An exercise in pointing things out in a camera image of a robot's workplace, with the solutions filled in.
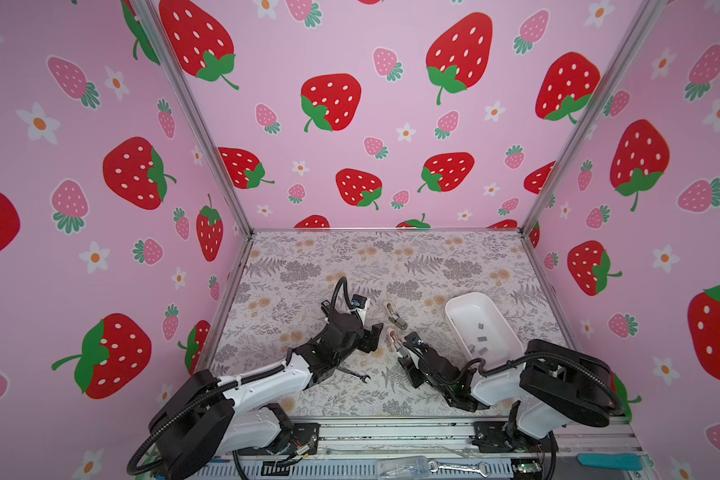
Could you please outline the white plastic tray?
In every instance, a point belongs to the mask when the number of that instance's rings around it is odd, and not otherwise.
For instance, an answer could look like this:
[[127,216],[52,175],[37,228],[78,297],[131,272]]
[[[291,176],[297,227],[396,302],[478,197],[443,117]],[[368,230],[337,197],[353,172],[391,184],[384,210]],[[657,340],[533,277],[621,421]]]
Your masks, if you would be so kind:
[[525,350],[510,324],[490,297],[472,292],[447,301],[445,314],[469,359],[483,359],[493,369],[521,357]]

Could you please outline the pink mini stapler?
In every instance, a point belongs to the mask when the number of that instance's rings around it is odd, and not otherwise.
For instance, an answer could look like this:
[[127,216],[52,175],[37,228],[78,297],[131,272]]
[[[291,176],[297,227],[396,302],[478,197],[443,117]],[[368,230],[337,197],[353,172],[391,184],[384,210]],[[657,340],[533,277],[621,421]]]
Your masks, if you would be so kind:
[[402,342],[399,339],[399,336],[397,332],[394,329],[388,329],[387,333],[387,341],[390,346],[390,348],[398,355],[401,355],[401,350],[404,348]]

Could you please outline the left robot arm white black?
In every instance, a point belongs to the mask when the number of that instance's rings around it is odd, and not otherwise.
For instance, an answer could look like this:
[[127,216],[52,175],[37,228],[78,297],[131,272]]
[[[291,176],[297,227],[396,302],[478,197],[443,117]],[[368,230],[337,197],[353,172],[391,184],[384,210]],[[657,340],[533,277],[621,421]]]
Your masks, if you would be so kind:
[[377,349],[382,326],[367,324],[368,304],[340,278],[321,304],[322,330],[283,359],[236,376],[192,374],[150,421],[127,474],[186,479],[220,453],[275,444],[290,427],[275,400],[326,381],[356,351]]

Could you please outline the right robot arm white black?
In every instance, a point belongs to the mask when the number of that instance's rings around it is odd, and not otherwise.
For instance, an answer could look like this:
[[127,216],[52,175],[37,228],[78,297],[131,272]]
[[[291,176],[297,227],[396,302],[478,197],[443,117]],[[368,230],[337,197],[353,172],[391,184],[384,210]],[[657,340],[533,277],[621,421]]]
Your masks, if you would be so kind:
[[428,384],[448,406],[474,413],[514,401],[505,423],[475,430],[472,444],[482,452],[554,453],[555,429],[571,422],[604,428],[626,412],[605,362],[545,340],[493,368],[483,358],[458,368],[415,332],[390,339],[412,386]]

